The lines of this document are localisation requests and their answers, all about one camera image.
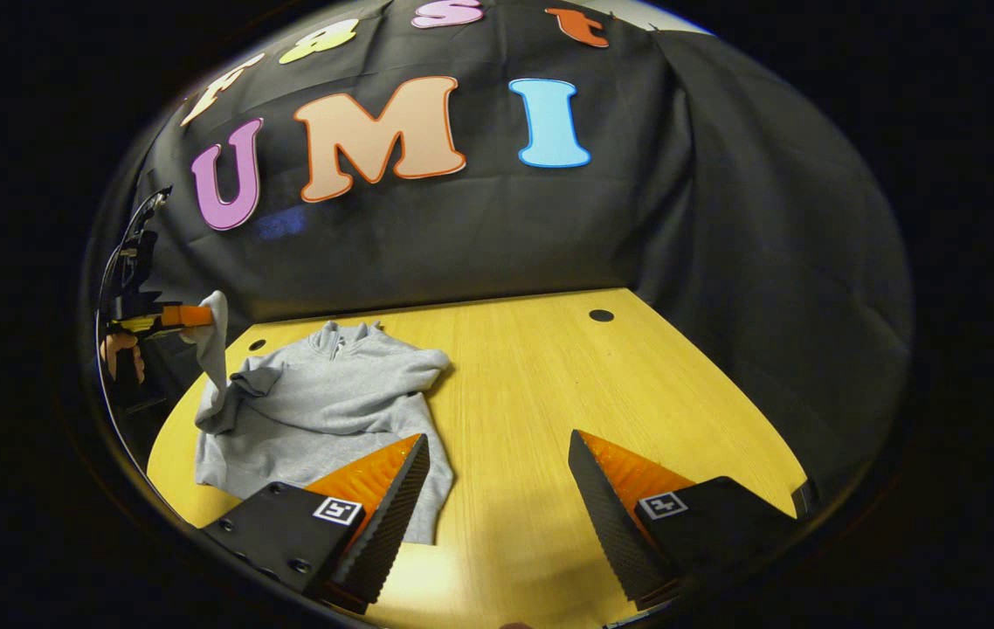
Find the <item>yellow letter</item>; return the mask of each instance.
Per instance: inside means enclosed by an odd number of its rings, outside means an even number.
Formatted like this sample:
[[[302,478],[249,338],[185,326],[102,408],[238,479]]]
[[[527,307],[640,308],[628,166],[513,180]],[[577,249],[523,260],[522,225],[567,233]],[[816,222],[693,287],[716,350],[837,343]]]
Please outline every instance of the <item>yellow letter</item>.
[[[406,80],[376,120],[348,94],[326,96],[299,107],[294,119],[307,124],[310,168],[310,183],[302,190],[302,199],[321,202],[353,187],[353,177],[338,168],[338,151],[345,152],[366,182],[380,182],[397,139],[402,150],[393,172],[403,179],[461,170],[466,156],[454,150],[446,111],[456,87],[458,81],[449,76]]]
[[[193,110],[190,110],[190,113],[186,114],[186,118],[183,119],[183,122],[178,123],[179,127],[186,127],[186,123],[194,120],[195,116],[206,111],[207,108],[210,108],[210,105],[214,104],[214,100],[217,100],[217,92],[224,92],[226,88],[229,88],[229,86],[233,84],[234,80],[237,80],[238,76],[241,76],[241,73],[245,71],[246,67],[256,64],[257,61],[264,58],[265,54],[263,52],[259,53],[256,57],[252,57],[252,59],[245,61],[245,63],[238,65],[229,72],[226,72],[218,77],[218,79],[214,80],[213,83],[210,83],[209,86],[206,87],[206,91],[202,92],[201,96],[198,96],[198,103],[194,104]]]
[[[340,23],[333,23],[326,28],[310,33],[303,39],[296,41],[294,48],[284,52],[280,57],[281,64],[290,64],[291,61],[304,59],[309,53],[318,51],[329,51],[330,48],[341,46],[346,41],[353,39],[354,27],[357,20],[342,20]]]

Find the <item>gray sweatshirt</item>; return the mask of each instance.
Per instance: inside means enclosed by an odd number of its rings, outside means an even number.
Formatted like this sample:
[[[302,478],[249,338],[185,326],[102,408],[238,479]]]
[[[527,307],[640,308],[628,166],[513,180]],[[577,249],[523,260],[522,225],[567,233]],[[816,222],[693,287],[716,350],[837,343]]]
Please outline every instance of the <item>gray sweatshirt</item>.
[[[413,434],[428,435],[431,469],[405,542],[434,543],[438,511],[453,482],[426,399],[449,365],[437,349],[418,349],[374,322],[329,321],[308,338],[250,356],[225,381],[225,297],[202,302],[214,326],[184,338],[197,344],[210,376],[198,407],[195,482],[248,498],[274,480],[305,486]]]

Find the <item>black cloth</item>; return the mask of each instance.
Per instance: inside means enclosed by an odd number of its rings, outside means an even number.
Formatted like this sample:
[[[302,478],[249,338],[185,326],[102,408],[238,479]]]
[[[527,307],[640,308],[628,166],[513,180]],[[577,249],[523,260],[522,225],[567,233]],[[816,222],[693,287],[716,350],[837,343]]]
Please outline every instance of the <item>black cloth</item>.
[[[229,297],[230,338],[256,322],[514,294],[629,287],[752,399],[824,499],[873,454],[908,366],[911,287],[888,202],[844,136],[794,89],[717,38],[604,25],[609,47],[577,43],[542,9],[493,0],[477,23],[420,29],[414,7],[355,3],[293,24],[181,94],[145,139],[135,207],[174,190],[161,214],[148,290],[197,303]],[[289,65],[302,33],[358,17],[352,40]],[[179,125],[206,83],[256,52],[212,107]],[[458,80],[449,97],[456,174],[405,180],[390,166],[307,204],[307,133],[293,112],[350,94],[381,113],[398,85]],[[513,79],[560,79],[590,163],[517,158],[528,120]],[[212,230],[190,164],[222,144],[218,189],[238,190],[230,132],[265,119],[261,197],[249,222]],[[188,383],[189,347],[165,348]]]
[[[147,402],[148,405],[130,411],[126,405],[121,403],[122,394],[118,390],[113,379],[106,382],[106,390],[109,395],[109,407],[113,411],[113,425],[117,434],[121,435],[121,441],[128,450],[131,458],[136,461],[139,469],[146,470],[148,459],[151,455],[151,447],[155,445],[155,439],[162,429],[167,415],[170,414],[172,406],[167,404],[166,398],[162,394],[162,386],[159,386],[159,378],[151,378],[148,375],[151,351],[145,355],[145,382],[139,389],[137,402]],[[108,375],[108,365],[101,363],[101,368]],[[86,363],[86,378],[95,391],[101,387],[101,371],[98,370],[98,359]]]

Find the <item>orange letter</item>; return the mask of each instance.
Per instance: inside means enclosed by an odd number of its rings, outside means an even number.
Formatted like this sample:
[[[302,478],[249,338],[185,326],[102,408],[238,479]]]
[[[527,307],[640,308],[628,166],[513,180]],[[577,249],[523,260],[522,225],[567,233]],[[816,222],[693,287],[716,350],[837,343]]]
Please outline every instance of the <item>orange letter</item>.
[[[294,112],[307,124],[310,183],[302,190],[307,203],[346,194],[354,178],[338,168],[344,152],[366,182],[380,182],[392,148],[401,143],[400,161],[393,168],[403,179],[449,175],[466,166],[466,156],[454,150],[446,102],[458,81],[449,76],[424,76],[397,87],[376,120],[349,94],[314,100]]]
[[[186,118],[183,119],[183,122],[178,123],[179,127],[186,127],[186,123],[194,120],[195,116],[206,111],[207,108],[210,108],[210,105],[214,104],[214,100],[217,100],[217,92],[224,92],[225,89],[228,89],[229,86],[233,84],[234,80],[237,80],[238,76],[241,76],[241,73],[245,71],[246,67],[256,64],[257,61],[264,58],[265,54],[263,52],[259,53],[256,57],[252,57],[252,59],[245,61],[245,63],[238,65],[229,72],[217,77],[217,80],[210,83],[209,86],[206,87],[206,91],[202,92],[201,96],[198,96],[198,103],[195,103],[193,110],[190,110],[190,113],[186,114]]]
[[[605,48],[609,46],[609,41],[606,41],[604,37],[599,37],[594,35],[590,31],[590,27],[597,28],[599,31],[602,29],[602,25],[596,23],[596,21],[582,15],[578,11],[572,11],[570,9],[544,9],[544,12],[550,13],[550,15],[558,17],[560,19],[560,31],[563,31],[568,35],[570,39],[576,41],[582,41],[584,44],[589,44],[596,48]]]

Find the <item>black background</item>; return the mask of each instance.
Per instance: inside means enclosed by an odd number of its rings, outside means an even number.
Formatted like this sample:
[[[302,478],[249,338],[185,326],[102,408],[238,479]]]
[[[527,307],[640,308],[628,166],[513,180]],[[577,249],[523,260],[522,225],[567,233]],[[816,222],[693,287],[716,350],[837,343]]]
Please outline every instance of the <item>black background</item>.
[[[86,413],[73,304],[93,207],[167,96],[284,23],[268,15],[282,5],[0,3],[0,626],[276,621],[142,533],[62,426]],[[737,620],[994,621],[994,8],[720,1],[684,15],[861,151],[908,241],[930,369],[891,489]]]

